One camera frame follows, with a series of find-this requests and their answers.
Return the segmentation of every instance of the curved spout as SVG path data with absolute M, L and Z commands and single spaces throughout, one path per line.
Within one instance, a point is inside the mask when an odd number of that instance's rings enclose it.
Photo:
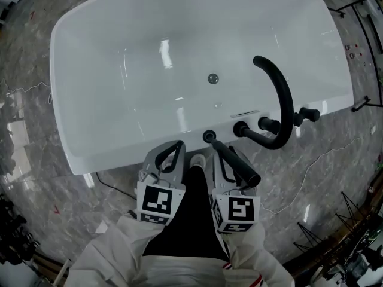
M 290 138 L 294 126 L 294 105 L 290 89 L 282 72 L 278 67 L 262 56 L 253 58 L 253 63 L 257 67 L 264 70 L 274 84 L 276 93 L 278 94 L 279 105 L 281 106 L 281 127 L 278 134 L 274 138 L 267 138 L 249 129 L 243 121 L 234 125 L 234 134 L 238 137 L 248 137 L 257 142 L 261 146 L 276 150 L 282 148 Z

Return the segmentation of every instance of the black knob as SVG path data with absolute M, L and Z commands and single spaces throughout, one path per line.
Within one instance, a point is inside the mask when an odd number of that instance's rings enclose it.
M 261 130 L 269 131 L 277 135 L 281 128 L 281 123 L 268 117 L 262 117 L 258 120 L 258 126 Z
M 311 122 L 316 122 L 321 117 L 319 110 L 310 109 L 310 108 L 301 108 L 299 113 L 305 118 L 310 120 Z
M 301 114 L 298 114 L 297 112 L 294 113 L 294 125 L 296 127 L 300 127 L 300 125 L 303 123 L 304 117 Z

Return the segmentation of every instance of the black cable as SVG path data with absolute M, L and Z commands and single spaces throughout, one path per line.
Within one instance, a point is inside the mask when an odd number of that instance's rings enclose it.
M 121 193 L 123 193 L 123 194 L 125 194 L 125 195 L 127 195 L 127 196 L 129 196 L 129 197 L 131 197 L 133 200 L 137 201 L 137 198 L 136 198 L 135 196 L 133 196 L 133 195 L 131 195 L 131 194 L 129 194 L 129 193 L 127 193 L 127 192 L 125 192 L 125 191 L 123 191 L 123 190 L 117 188 L 117 187 L 113 187 L 113 186 L 111 186 L 111 185 L 108 185 L 108 184 L 102 182 L 102 180 L 100 180 L 100 177 L 99 177 L 99 175 L 98 175 L 98 172 L 96 172 L 96 176 L 97 176 L 97 178 L 98 178 L 98 181 L 99 181 L 101 184 L 103 184 L 103 185 L 105 185 L 105 186 L 107 186 L 107 187 L 110 187 L 110 188 L 112 188 L 112 189 L 115 189 L 115 190 L 117 190 L 117 191 L 119 191 L 119 192 L 121 192 Z

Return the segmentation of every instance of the white cable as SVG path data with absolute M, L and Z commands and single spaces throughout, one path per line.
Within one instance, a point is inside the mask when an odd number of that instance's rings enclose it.
M 312 166 L 313 166 L 313 165 L 314 165 L 314 164 L 315 164 L 315 163 L 316 163 L 322 156 L 324 156 L 324 155 L 326 155 L 326 154 L 329 154 L 329 153 L 331 153 L 332 151 L 343 150 L 343 149 L 347 148 L 349 145 L 351 145 L 354 141 L 357 141 L 358 139 L 362 139 L 362 137 L 354 138 L 350 143 L 348 143 L 347 145 L 345 145 L 343 148 L 339 148 L 339 149 L 331 149 L 329 152 L 326 152 L 326 153 L 321 154 L 321 155 L 320 155 L 320 156 L 319 156 L 319 157 L 318 157 L 318 158 L 317 158 L 317 159 L 316 159 L 310 166 L 308 166 L 308 168 L 306 169 L 305 176 L 303 177 L 302 184 L 301 184 L 301 186 L 300 186 L 300 188 L 299 188 L 299 191 L 297 192 L 297 194 L 295 195 L 293 201 L 291 201 L 291 203 L 290 203 L 289 205 L 287 205 L 286 207 L 282 208 L 281 210 L 279 210 L 279 211 L 277 211 L 277 212 L 273 212 L 271 209 L 267 209 L 267 208 L 265 208 L 265 207 L 263 206 L 263 204 L 261 203 L 262 208 L 263 208 L 264 210 L 266 210 L 266 211 L 268 211 L 268 212 L 274 214 L 274 215 L 277 215 L 277 214 L 279 214 L 280 212 L 282 212 L 283 210 L 285 210 L 286 208 L 289 208 L 291 205 L 294 204 L 295 199 L 297 199 L 297 197 L 298 197 L 300 191 L 302 190 L 303 185 L 304 185 L 304 183 L 305 183 L 306 175 L 307 175 L 309 169 L 310 169 L 310 168 L 311 168 L 311 167 L 312 167 Z
M 14 93 L 14 92 L 17 91 L 17 90 L 21 90 L 21 91 L 23 91 L 24 93 L 27 93 L 29 90 L 31 90 L 31 89 L 33 89 L 33 88 L 36 88 L 36 87 L 39 87 L 41 84 L 44 85 L 44 86 L 46 86 L 46 87 L 50 87 L 50 85 L 48 85 L 48 84 L 46 84 L 46 83 L 44 83 L 44 82 L 40 82 L 40 83 L 38 83 L 37 85 L 34 85 L 34 86 L 32 86 L 32 87 L 29 87 L 27 90 L 25 90 L 25 89 L 22 88 L 22 87 L 21 87 L 21 88 L 16 88 L 16 89 L 12 90 L 12 89 L 10 89 L 10 87 L 8 86 L 8 84 L 5 82 L 5 79 L 2 79 L 0 84 L 4 84 L 5 86 L 7 86 L 7 89 L 8 89 L 8 92 L 9 92 L 9 93 Z M 49 104 L 52 104 L 52 92 L 49 93 L 48 103 L 49 103 Z

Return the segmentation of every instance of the white jacket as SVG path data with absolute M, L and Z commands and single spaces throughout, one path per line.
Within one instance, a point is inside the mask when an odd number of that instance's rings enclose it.
M 292 276 L 263 248 L 261 223 L 224 235 L 230 263 L 214 258 L 142 256 L 163 226 L 122 216 L 93 239 L 70 268 L 66 287 L 272 286 L 294 287 Z

